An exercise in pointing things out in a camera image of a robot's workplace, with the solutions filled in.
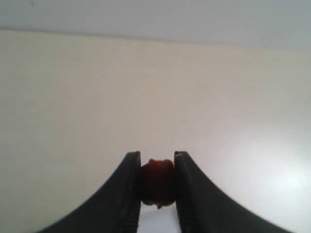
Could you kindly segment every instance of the black plastic claw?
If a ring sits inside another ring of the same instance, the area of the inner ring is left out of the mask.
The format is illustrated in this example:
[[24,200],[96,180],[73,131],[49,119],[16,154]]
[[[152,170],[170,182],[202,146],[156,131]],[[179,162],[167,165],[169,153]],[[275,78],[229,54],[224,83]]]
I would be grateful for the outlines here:
[[182,233],[290,233],[228,197],[187,152],[175,152],[174,163]]
[[105,184],[72,213],[39,233],[135,233],[140,152],[127,153]]

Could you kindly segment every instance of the white wall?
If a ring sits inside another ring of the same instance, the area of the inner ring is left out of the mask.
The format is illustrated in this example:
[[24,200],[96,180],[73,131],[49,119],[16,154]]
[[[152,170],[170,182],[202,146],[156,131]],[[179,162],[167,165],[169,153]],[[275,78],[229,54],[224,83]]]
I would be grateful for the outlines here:
[[311,51],[310,0],[0,0],[0,28]]
[[310,77],[298,53],[0,31],[0,232],[56,221],[128,151],[187,150],[235,200],[309,233]]

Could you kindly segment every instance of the white surface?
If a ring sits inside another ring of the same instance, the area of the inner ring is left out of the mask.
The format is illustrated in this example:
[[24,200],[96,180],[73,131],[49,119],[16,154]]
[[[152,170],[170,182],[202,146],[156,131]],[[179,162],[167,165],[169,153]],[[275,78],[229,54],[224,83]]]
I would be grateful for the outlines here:
[[0,232],[58,220],[128,151],[187,150],[242,205],[310,233],[310,77],[298,53],[0,31]]
[[310,0],[0,0],[0,27],[311,50]]

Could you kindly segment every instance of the red object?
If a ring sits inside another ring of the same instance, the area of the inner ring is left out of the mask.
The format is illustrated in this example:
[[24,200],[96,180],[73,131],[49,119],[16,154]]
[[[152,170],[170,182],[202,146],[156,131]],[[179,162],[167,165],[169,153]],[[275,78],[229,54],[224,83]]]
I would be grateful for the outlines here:
[[150,159],[141,167],[141,201],[158,209],[175,202],[175,170],[171,160]]

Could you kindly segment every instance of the grasped object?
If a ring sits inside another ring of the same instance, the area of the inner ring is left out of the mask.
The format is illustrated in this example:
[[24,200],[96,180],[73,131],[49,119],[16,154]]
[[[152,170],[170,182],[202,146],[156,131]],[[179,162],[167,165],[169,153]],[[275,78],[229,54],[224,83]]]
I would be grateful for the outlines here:
[[149,160],[141,167],[141,200],[158,209],[174,203],[175,170],[171,160]]

